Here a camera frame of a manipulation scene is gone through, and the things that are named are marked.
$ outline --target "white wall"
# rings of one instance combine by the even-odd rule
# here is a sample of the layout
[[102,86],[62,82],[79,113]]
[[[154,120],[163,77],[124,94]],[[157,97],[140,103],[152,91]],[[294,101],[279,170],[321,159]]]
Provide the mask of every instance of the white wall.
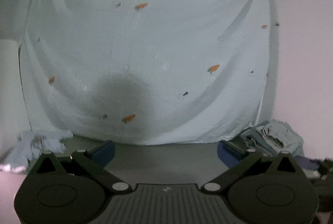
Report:
[[309,157],[333,157],[333,0],[275,0],[279,62],[273,118],[304,138]]

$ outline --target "light blue cloth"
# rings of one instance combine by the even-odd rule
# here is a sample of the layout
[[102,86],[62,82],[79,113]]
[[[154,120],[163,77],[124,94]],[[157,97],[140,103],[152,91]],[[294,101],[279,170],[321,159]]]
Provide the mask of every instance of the light blue cloth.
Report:
[[25,171],[29,161],[39,158],[44,151],[63,153],[65,146],[61,141],[71,137],[73,133],[69,130],[24,132],[0,164],[0,170],[13,173]]
[[0,0],[0,36],[22,44],[32,130],[136,145],[211,143],[256,116],[269,1]]
[[280,151],[289,151],[293,156],[304,156],[302,137],[284,122],[266,121],[243,132],[240,137],[248,148],[270,156],[276,156]]

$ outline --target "carrot print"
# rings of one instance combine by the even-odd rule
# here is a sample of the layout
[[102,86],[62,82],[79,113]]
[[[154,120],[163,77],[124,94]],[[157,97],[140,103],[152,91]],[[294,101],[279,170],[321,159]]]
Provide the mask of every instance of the carrot print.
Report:
[[127,124],[128,122],[132,121],[134,118],[135,118],[135,114],[132,114],[132,115],[129,115],[129,116],[127,116],[127,117],[124,117],[124,118],[122,119],[122,122],[124,122],[124,123]]
[[219,67],[220,67],[219,64],[214,65],[214,66],[212,66],[211,68],[209,68],[209,69],[207,70],[207,72],[209,72],[209,73],[215,72]]
[[140,9],[143,9],[144,7],[146,7],[148,5],[148,3],[141,3],[137,6],[135,6],[135,9],[138,11]]
[[54,82],[54,76],[49,79],[49,84],[51,85]]

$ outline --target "circular plate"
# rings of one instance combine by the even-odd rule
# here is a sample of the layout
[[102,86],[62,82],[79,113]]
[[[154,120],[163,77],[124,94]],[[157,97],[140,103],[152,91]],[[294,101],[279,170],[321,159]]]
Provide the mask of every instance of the circular plate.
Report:
[[82,224],[105,202],[96,182],[72,175],[28,175],[16,193],[15,211],[26,224]]
[[256,224],[307,223],[318,208],[318,197],[302,175],[244,178],[232,185],[228,200],[240,218]]

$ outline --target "fabric pile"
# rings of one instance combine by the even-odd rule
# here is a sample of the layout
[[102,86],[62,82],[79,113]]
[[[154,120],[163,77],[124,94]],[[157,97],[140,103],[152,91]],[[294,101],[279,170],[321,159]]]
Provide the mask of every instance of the fabric pile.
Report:
[[304,156],[303,139],[285,122],[265,121],[244,131],[240,137],[247,148],[268,156],[276,156],[280,151]]
[[63,140],[72,138],[69,130],[24,132],[18,138],[18,143],[0,164],[0,170],[11,173],[24,173],[32,160],[38,159],[45,151],[63,153]]

